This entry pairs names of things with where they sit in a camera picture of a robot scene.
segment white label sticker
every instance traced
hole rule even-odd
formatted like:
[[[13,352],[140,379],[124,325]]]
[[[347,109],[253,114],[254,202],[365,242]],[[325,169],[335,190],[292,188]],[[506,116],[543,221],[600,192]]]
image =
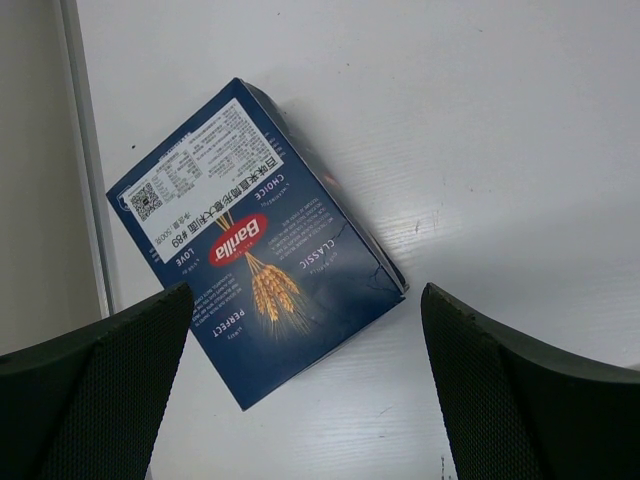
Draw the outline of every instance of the white label sticker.
[[[174,145],[123,198],[166,263],[281,166],[234,98]]]

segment barilla logo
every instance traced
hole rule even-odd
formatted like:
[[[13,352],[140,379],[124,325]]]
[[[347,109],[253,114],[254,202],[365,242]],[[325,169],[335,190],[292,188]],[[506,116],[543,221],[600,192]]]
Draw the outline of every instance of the barilla logo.
[[[224,232],[209,251],[209,263],[223,267],[247,253],[267,230],[267,217],[261,213],[239,220]]]

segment gray wall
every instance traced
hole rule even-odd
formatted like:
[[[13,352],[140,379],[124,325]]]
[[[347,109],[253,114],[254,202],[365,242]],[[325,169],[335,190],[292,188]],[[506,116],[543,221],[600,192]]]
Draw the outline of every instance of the gray wall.
[[[100,318],[52,4],[0,1],[0,355]]]

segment qr code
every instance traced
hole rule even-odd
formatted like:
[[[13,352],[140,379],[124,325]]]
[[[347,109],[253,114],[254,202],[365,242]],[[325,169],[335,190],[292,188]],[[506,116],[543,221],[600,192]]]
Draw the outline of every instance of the qr code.
[[[144,222],[149,218],[149,215],[162,206],[162,200],[160,200],[150,183],[147,183],[138,193],[132,195],[130,202],[138,212],[141,222]]]

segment pasta box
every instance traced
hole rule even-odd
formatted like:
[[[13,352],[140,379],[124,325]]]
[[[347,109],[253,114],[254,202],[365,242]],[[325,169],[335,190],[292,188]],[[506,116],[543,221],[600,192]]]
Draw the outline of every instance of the pasta box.
[[[404,299],[406,282],[271,99],[240,79],[107,193],[245,410]]]

